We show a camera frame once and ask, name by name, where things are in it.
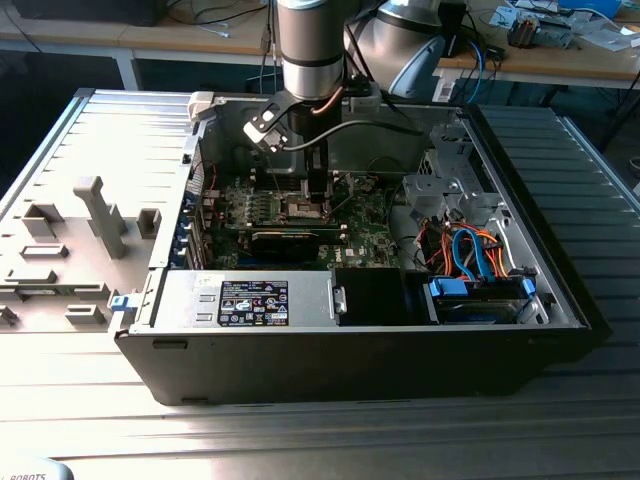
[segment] blue plastic tab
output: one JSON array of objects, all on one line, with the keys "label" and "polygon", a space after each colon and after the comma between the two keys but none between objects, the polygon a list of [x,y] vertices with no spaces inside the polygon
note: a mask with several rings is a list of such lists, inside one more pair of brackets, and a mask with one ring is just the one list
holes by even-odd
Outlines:
[{"label": "blue plastic tab", "polygon": [[463,280],[457,278],[435,278],[429,284],[432,297],[466,297],[469,295]]},{"label": "blue plastic tab", "polygon": [[536,286],[530,278],[525,278],[522,281],[522,288],[529,297],[533,297],[536,294]]},{"label": "blue plastic tab", "polygon": [[111,300],[112,312],[134,312],[138,308],[140,294],[118,295]]},{"label": "blue plastic tab", "polygon": [[126,312],[127,311],[127,303],[129,303],[129,297],[126,295],[120,295],[118,297],[113,297],[111,301],[111,311],[112,312]]}]

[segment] cable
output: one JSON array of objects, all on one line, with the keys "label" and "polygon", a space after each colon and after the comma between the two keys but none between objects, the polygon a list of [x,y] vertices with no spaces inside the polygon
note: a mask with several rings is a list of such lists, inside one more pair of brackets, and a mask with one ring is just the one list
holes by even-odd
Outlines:
[{"label": "cable", "polygon": [[267,23],[265,24],[264,31],[262,32],[262,39],[260,40],[260,47],[262,48],[262,59],[260,61],[260,94],[264,93],[264,68],[267,63],[267,55],[271,50],[271,0],[267,4]]},{"label": "cable", "polygon": [[379,156],[379,157],[375,157],[373,160],[371,160],[369,162],[369,165],[367,165],[367,173],[373,173],[371,171],[371,167],[373,166],[374,163],[376,163],[376,162],[378,162],[380,160],[389,160],[389,161],[393,162],[400,169],[400,171],[402,171],[405,175],[409,174],[409,172],[407,172],[407,169],[404,168],[404,166],[400,163],[400,160],[398,160],[397,158],[392,157],[390,155],[382,155],[382,156]]},{"label": "cable", "polygon": [[386,130],[391,130],[392,132],[404,133],[405,135],[413,135],[415,137],[420,137],[424,133],[419,130],[413,130],[410,128],[401,127],[399,125],[394,125],[393,123],[378,122],[375,120],[350,120],[348,122],[343,122],[336,125],[333,128],[330,128],[324,133],[321,133],[320,135],[318,135],[313,140],[309,140],[308,142],[301,143],[300,145],[296,145],[295,147],[284,147],[282,151],[298,152],[300,150],[304,150],[305,148],[314,146],[316,143],[320,142],[321,140],[324,140],[325,138],[330,137],[331,135],[339,132],[340,130],[344,130],[345,128],[348,128],[348,127],[355,127],[357,125],[368,125],[370,127],[384,128]]},{"label": "cable", "polygon": [[482,44],[484,44],[484,47],[485,47],[484,49],[486,49],[487,42],[485,41],[484,37],[478,31],[478,27],[476,27],[476,21],[473,19],[473,17],[471,16],[471,14],[469,13],[468,10],[466,12],[464,12],[464,13],[465,13],[465,15],[467,17],[469,17],[469,21],[471,21],[471,27],[473,28],[473,34],[476,36],[475,42],[477,44],[479,44],[480,46],[482,46]]},{"label": "cable", "polygon": [[469,43],[469,45],[471,45],[475,49],[476,53],[478,54],[478,62],[480,64],[480,73],[478,74],[478,81],[476,82],[476,88],[473,91],[473,94],[471,95],[469,100],[467,100],[467,103],[473,103],[473,101],[476,98],[476,95],[478,95],[478,90],[480,89],[480,83],[482,82],[482,74],[484,73],[484,59],[482,58],[482,53],[480,52],[480,48],[471,40],[467,40],[467,42]]},{"label": "cable", "polygon": [[9,21],[13,24],[14,27],[16,27],[18,29],[18,31],[20,32],[20,34],[24,37],[24,39],[29,42],[33,48],[36,49],[37,52],[39,53],[44,53],[42,50],[40,50],[40,47],[38,47],[36,45],[36,43],[31,40],[31,37],[29,37],[29,35],[27,35],[26,33],[24,33],[24,31],[18,26],[18,24],[13,20],[13,18],[11,17],[11,15],[9,15],[9,11],[7,10],[7,2],[2,2],[2,9],[4,10],[4,14],[7,16],[7,18],[9,19]]},{"label": "cable", "polygon": [[216,181],[218,180],[218,170],[216,169],[216,164],[213,164],[213,181],[211,182],[211,187],[209,187],[209,203],[211,204],[211,208],[213,209],[213,197],[211,196],[211,192],[216,186]]},{"label": "cable", "polygon": [[[369,66],[367,65],[367,63],[364,60],[364,56],[362,55],[362,51],[360,50],[360,47],[358,46],[357,42],[355,42],[355,37],[353,36],[353,32],[351,32],[351,29],[345,25],[345,31],[347,32],[347,34],[350,34],[350,38],[352,39],[352,43],[354,45],[354,50],[356,51],[356,54],[358,55],[358,58],[360,59],[360,62],[362,63],[363,67],[366,69],[366,71],[368,72],[366,74],[366,77],[369,79],[369,81],[371,82],[375,82],[373,75],[371,74],[371,70],[369,70]],[[351,62],[351,65],[353,66],[353,68],[356,70],[357,73],[359,73],[360,75],[365,75],[362,70],[360,69],[360,67],[358,66],[358,64],[356,63],[356,61],[353,59],[353,57],[351,56],[351,54],[349,53],[349,50],[345,49],[344,50],[344,55],[345,58]],[[388,92],[385,92],[384,90],[380,90],[380,97],[382,98],[382,101],[385,103],[385,105],[387,107],[389,107],[389,109],[400,115],[402,118],[404,118],[409,125],[412,128],[415,128],[415,124],[413,123],[413,120],[411,120],[411,118],[404,113],[402,110],[400,110],[391,100],[391,96]]]},{"label": "cable", "polygon": [[282,198],[282,193],[280,192],[280,185],[278,185],[278,179],[276,178],[276,172],[273,171],[273,165],[271,165],[271,157],[267,155],[266,158],[267,158],[267,163],[269,164],[269,170],[271,170],[271,176],[273,177],[273,183],[276,184],[276,190],[278,190],[278,198]]},{"label": "cable", "polygon": [[480,272],[480,275],[485,277],[488,280],[493,280],[493,274],[489,270],[489,267],[485,263],[484,257],[482,256],[484,251],[482,248],[482,242],[480,241],[480,237],[476,235],[476,233],[473,230],[470,230],[468,228],[461,228],[454,235],[453,245],[452,245],[453,261],[455,262],[456,266],[460,269],[462,273],[464,273],[467,277],[469,277],[471,281],[475,281],[475,277],[473,273],[471,273],[471,270],[465,267],[464,264],[462,263],[462,260],[460,260],[459,243],[460,243],[460,238],[465,233],[468,233],[469,235],[471,235],[471,239],[473,240],[473,248],[475,249],[475,252],[476,252],[476,265],[478,266],[478,271]]},{"label": "cable", "polygon": [[349,25],[345,25],[344,30],[345,32],[347,32],[347,35],[349,36],[351,45],[353,45],[353,49],[356,52],[356,55],[358,56],[358,60],[360,60],[360,63],[362,64],[362,68],[364,69],[364,72],[367,74],[367,78],[372,82],[375,82],[375,80],[373,79],[373,74],[371,73],[371,70],[369,70],[369,65],[367,65],[367,62],[364,60],[364,55],[362,55],[362,51],[360,50],[358,41],[356,40],[355,35],[351,31],[351,27],[349,27]]},{"label": "cable", "polygon": [[[176,0],[174,2],[174,4],[176,3],[180,3],[182,0]],[[204,15],[205,13],[209,13],[209,12],[214,12],[217,10],[226,10],[227,8],[233,8],[235,7],[238,3],[240,3],[240,0],[235,0],[235,2],[230,3],[229,5],[221,5],[219,7],[208,7],[208,8],[203,8],[202,10],[196,12],[193,12],[193,20],[196,21],[199,17],[201,17],[202,15]]]},{"label": "cable", "polygon": [[341,85],[340,87],[338,87],[338,89],[333,93],[333,95],[331,96],[331,98],[329,100],[327,100],[327,103],[325,103],[322,107],[320,108],[312,108],[311,109],[311,114],[312,115],[322,115],[324,112],[326,112],[327,110],[329,110],[331,108],[331,106],[336,103],[336,101],[339,101],[342,92],[344,91],[344,87]]},{"label": "cable", "polygon": [[636,74],[636,78],[634,78],[633,82],[631,82],[631,86],[624,93],[624,97],[622,97],[622,100],[618,102],[618,107],[616,108],[616,111],[613,114],[614,117],[618,115],[618,113],[620,113],[622,106],[625,104],[625,102],[629,98],[629,95],[631,95],[631,92],[633,91],[633,87],[636,86],[636,83],[638,83],[638,80],[640,80],[640,70],[638,70],[638,73]]},{"label": "cable", "polygon": [[268,0],[268,2],[271,4],[273,2],[273,5],[271,5],[271,54],[273,55],[273,93],[277,93],[278,92],[278,56],[276,54],[276,41],[277,41],[277,34],[276,34],[276,5],[275,2],[276,0]]},{"label": "cable", "polygon": [[181,23],[183,25],[199,26],[199,25],[211,25],[212,23],[226,22],[227,20],[232,20],[234,18],[238,18],[238,17],[241,17],[243,15],[248,15],[249,13],[259,12],[261,10],[264,10],[265,8],[267,8],[267,5],[263,5],[262,7],[258,7],[258,8],[252,8],[250,10],[245,10],[244,12],[236,13],[234,15],[229,15],[228,17],[218,18],[216,20],[208,20],[206,22],[185,22],[184,20],[180,20],[179,18],[174,17],[173,15],[171,15],[171,13],[167,13],[167,15],[174,22],[178,22],[178,23]]},{"label": "cable", "polygon": [[602,140],[600,141],[600,153],[604,153],[606,151],[607,147],[609,146],[609,143],[611,143],[611,140],[615,138],[615,136],[618,134],[618,131],[626,123],[629,117],[633,115],[633,113],[636,111],[636,109],[639,106],[640,106],[640,95],[638,95],[633,100],[629,108],[627,108],[626,112],[624,112],[622,115],[618,115],[613,120],[613,122],[611,123],[611,126],[609,127],[609,130],[607,130],[607,132],[602,136]]},{"label": "cable", "polygon": [[456,93],[453,94],[453,97],[451,97],[451,100],[449,100],[449,102],[454,102],[457,98],[458,95],[460,95],[460,93],[462,92],[462,101],[464,102],[464,96],[467,93],[467,84],[469,83],[469,80],[471,80],[471,76],[473,75],[473,72],[476,71],[476,68],[478,68],[478,59],[476,58],[476,64],[475,66],[471,69],[471,71],[469,72],[469,75],[467,76],[467,79],[464,81],[464,83],[462,84],[462,87],[460,87]]},{"label": "cable", "polygon": [[629,168],[636,172],[640,172],[640,157],[631,157],[628,163]]},{"label": "cable", "polygon": [[[484,230],[479,230],[478,228],[474,227],[473,225],[469,225],[468,223],[456,223],[454,224],[458,227],[462,227],[462,228],[467,228],[469,230],[474,231],[478,236],[480,237],[484,237],[484,238],[488,238],[489,240],[491,240],[493,243],[498,243],[498,240],[491,235],[489,232],[484,231]],[[503,242],[505,247],[507,248],[507,254],[511,257],[511,252],[509,251],[508,248],[508,244],[506,242]],[[506,269],[504,268],[504,262],[502,261],[502,247],[498,248],[498,259],[497,259],[498,265],[500,266],[501,272],[502,272],[502,276],[504,276],[505,278],[509,276],[509,274],[507,273]]]}]

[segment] white paper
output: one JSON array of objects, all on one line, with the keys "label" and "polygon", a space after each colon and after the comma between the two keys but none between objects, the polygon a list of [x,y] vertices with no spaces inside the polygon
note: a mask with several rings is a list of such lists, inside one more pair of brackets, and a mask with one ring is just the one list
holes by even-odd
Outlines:
[{"label": "white paper", "polygon": [[586,41],[612,52],[618,52],[631,46],[631,39],[612,30],[597,30],[582,35]]},{"label": "white paper", "polygon": [[511,25],[513,25],[513,22],[516,21],[517,15],[517,8],[498,7],[496,8],[496,12],[493,14],[493,17],[491,17],[489,25],[506,28],[508,30],[511,28]]}]

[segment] table leg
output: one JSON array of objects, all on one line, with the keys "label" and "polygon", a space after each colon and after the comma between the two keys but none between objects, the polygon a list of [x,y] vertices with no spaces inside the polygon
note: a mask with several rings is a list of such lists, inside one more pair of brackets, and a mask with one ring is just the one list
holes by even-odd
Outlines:
[{"label": "table leg", "polygon": [[133,58],[131,50],[118,50],[114,55],[114,59],[118,63],[118,70],[120,71],[124,89],[142,90],[138,65],[136,65],[136,59]]}]

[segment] gray robot arm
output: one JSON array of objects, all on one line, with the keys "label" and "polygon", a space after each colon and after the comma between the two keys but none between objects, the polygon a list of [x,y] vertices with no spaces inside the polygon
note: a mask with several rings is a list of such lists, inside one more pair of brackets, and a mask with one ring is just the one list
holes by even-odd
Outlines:
[{"label": "gray robot arm", "polygon": [[415,98],[442,55],[439,0],[390,0],[375,16],[373,0],[278,0],[285,88],[305,101],[330,97],[340,86],[344,48],[364,71],[344,25],[351,24],[373,77],[393,95]]},{"label": "gray robot arm", "polygon": [[329,195],[325,133],[354,124],[341,125],[340,96],[343,91],[351,96],[371,95],[373,90],[366,81],[366,88],[361,88],[358,77],[345,78],[345,23],[353,21],[349,33],[355,40],[347,42],[346,48],[356,50],[358,57],[363,53],[359,69],[369,66],[369,80],[375,79],[393,94],[415,98],[418,86],[426,84],[423,80],[433,73],[444,46],[438,35],[439,1],[390,0],[375,16],[361,17],[375,6],[374,1],[278,0],[285,89],[245,124],[244,132],[266,150],[293,151],[287,146],[291,135],[280,122],[286,116],[288,129],[301,136],[305,145],[307,196],[313,203],[325,202]]}]

